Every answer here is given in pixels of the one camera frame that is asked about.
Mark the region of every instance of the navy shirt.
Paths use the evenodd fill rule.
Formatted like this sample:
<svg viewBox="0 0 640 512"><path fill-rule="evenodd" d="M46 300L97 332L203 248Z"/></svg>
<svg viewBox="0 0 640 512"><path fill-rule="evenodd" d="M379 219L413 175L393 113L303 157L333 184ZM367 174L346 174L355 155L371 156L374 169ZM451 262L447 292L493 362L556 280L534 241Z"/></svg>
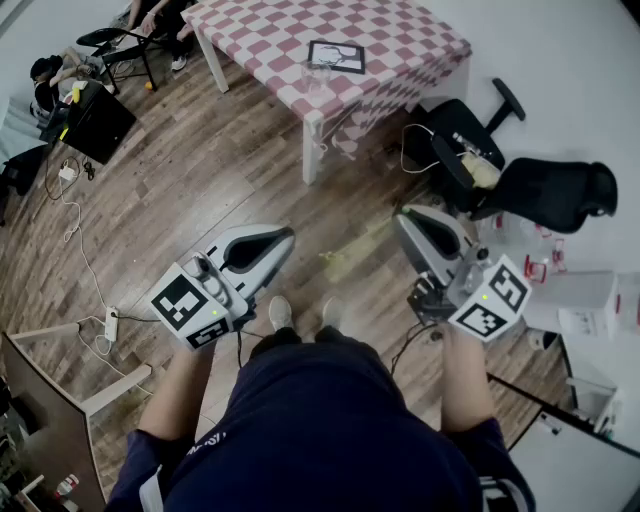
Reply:
<svg viewBox="0 0 640 512"><path fill-rule="evenodd" d="M160 464L167 512L480 511L480 477L509 480L533 510L495 420L434 431L365 345L262 354L240 371L220 423L192 442L132 433L107 510L141 510L138 490Z"/></svg>

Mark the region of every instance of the red and white bottle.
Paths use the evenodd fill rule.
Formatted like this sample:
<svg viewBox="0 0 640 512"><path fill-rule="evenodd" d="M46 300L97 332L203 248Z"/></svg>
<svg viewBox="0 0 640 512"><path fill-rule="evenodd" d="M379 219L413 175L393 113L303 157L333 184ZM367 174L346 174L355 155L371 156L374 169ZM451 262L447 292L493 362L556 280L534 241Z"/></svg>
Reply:
<svg viewBox="0 0 640 512"><path fill-rule="evenodd" d="M62 482L58 484L58 487L54 494L55 497L57 499L60 499L60 497L62 496L67 496L68 494L71 493L71 491L73 491L76 488L79 482L80 481L78 480L78 477L76 477L75 475L69 475L67 478L65 478Z"/></svg>

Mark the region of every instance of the pink and white checkered table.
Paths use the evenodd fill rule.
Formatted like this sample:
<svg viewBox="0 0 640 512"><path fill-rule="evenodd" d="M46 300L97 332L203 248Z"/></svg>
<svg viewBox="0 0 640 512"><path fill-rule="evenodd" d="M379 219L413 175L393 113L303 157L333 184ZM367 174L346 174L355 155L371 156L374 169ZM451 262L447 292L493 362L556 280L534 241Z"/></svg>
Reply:
<svg viewBox="0 0 640 512"><path fill-rule="evenodd" d="M380 119L402 107L411 110L471 55L469 43L449 25L402 0L213 0L194 5L183 17L195 29L223 92L228 87L208 43L304 121L307 183L315 178L315 169L307 167L316 165L325 127L340 121L332 127L333 145L352 156ZM308 94L301 64L312 40L364 47L366 74L332 71L325 94Z"/></svg>

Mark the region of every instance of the hand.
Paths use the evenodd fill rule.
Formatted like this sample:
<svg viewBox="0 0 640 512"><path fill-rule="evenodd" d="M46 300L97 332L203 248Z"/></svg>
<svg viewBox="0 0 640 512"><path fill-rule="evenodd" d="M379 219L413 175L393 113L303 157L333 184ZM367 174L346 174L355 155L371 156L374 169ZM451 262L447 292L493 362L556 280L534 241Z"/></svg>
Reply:
<svg viewBox="0 0 640 512"><path fill-rule="evenodd" d="M142 33L145 36L148 36L156 29L156 16L152 12L148 12L147 15L142 20L142 24L140 25L142 29Z"/></svg>
<svg viewBox="0 0 640 512"><path fill-rule="evenodd" d="M77 68L78 71L78 75L85 75L85 76L89 76L91 75L91 66L88 66L87 64L82 64L81 66L78 66Z"/></svg>

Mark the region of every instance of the white cable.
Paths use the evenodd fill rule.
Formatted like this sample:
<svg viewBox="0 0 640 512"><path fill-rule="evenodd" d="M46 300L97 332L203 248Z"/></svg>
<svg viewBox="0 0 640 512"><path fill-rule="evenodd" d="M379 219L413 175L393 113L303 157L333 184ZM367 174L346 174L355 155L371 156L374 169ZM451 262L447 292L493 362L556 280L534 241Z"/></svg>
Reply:
<svg viewBox="0 0 640 512"><path fill-rule="evenodd" d="M82 336L80 336L80 333L78 333L78 338L80 338L80 341L82 342L82 344L87 347L89 350L91 350L91 353L96 356L98 359L100 359L100 361L102 361L104 364L108 365L109 368L111 368L114 372L116 372L117 374L119 374L121 377L126 377L126 375L124 373L122 373L120 370L118 370L115 366L113 366L109 361L107 361L106 359L101 358L95 350L93 350L91 348L91 346L82 339ZM147 395L149 396L153 396L153 393L151 391L147 391L144 388L141 388L140 386L136 385L136 387L140 390L140 391L144 391Z"/></svg>
<svg viewBox="0 0 640 512"><path fill-rule="evenodd" d="M83 318L82 320L76 320L76 323L79 324L80 322L84 322L85 320L89 320L90 318L93 318L96 322L100 322L104 327L106 327L106 324L95 316L88 316L87 318Z"/></svg>
<svg viewBox="0 0 640 512"><path fill-rule="evenodd" d="M104 306L104 308L107 309L107 304L104 302L104 297L102 297L102 292L100 291L100 285L98 284L98 277L96 276L96 273L91 268L91 265L89 265L89 260L87 259L87 255L84 252L84 236L82 234L82 228L80 227L82 210L78 203L73 201L67 202L67 200L64 198L64 189L62 188L62 178L60 176L58 176L58 183L60 184L60 197L62 198L62 202L67 206L75 205L78 207L78 222L76 223L73 229L70 229L64 234L64 242L65 243L69 242L69 240L71 240L71 237L74 235L76 231L80 232L80 252L82 252L82 257L84 258L84 262L87 264L87 268L91 272L91 275L93 275L93 281L96 284L96 289L98 290L100 301L102 302L102 305Z"/></svg>
<svg viewBox="0 0 640 512"><path fill-rule="evenodd" d="M76 225L75 225L75 227L73 229L70 229L69 231L67 231L64 234L64 243L65 244L68 243L69 240L71 240L71 237L74 235L74 233L76 231L80 232L80 252L82 252L82 257L84 258L84 262L87 264L87 268L91 271L91 274L93 275L93 281L96 284L96 289L98 290L98 295L100 296L100 301L102 302L102 305L104 306L104 309L106 311L107 305L105 304L104 298L102 297L102 292L100 291L100 286L98 285L98 278L96 277L95 272L91 268L91 265L89 265L89 260L87 259L87 255L84 252L84 236L82 234L82 228L80 227L80 221L82 220L82 209L80 208L80 205L78 203L73 202L73 201L72 202L68 202L64 198L64 189L62 188L62 178L60 176L58 176L58 183L60 184L60 197L62 198L62 202L64 204L66 204L67 206L77 206L78 207L78 222L76 222ZM78 323L83 322L84 320L89 320L90 318L92 318L94 320L97 320L98 322L100 322L106 328L105 322L103 322L102 320L96 318L95 316L88 316L87 318L83 318L82 320L78 320ZM111 352L111 348L113 347L113 342L111 340L107 340L109 342L109 345L107 346L107 350L103 352L102 350L100 350L100 346L98 345L98 338L104 338L104 339L107 339L107 338L103 334L98 334L93 339L93 343L96 346L96 350L101 355L108 356L109 353Z"/></svg>
<svg viewBox="0 0 640 512"><path fill-rule="evenodd" d="M421 169L419 171L409 171L408 169L405 168L404 166L404 132L407 128L411 128L412 126L416 126L418 128L422 128L423 130L426 130L427 132L429 132L429 135L431 135L431 138L433 138L434 133L429 130L429 128L427 128L426 126L422 126L421 124L408 124L406 125L403 129L402 129L402 147L400 149L400 167L402 167L402 170L404 172L406 172L407 174L422 174L423 172L428 171L429 169L431 169L432 167L438 165L440 162L440 160L436 160L435 162L427 165L424 169ZM458 153L456 156L463 156L463 155L473 155L476 158L479 158L483 161L485 161L486 163L488 163L489 165L491 165L493 167L493 164L491 162L489 162L486 158L481 157L480 155L475 154L472 151L463 151L462 153Z"/></svg>

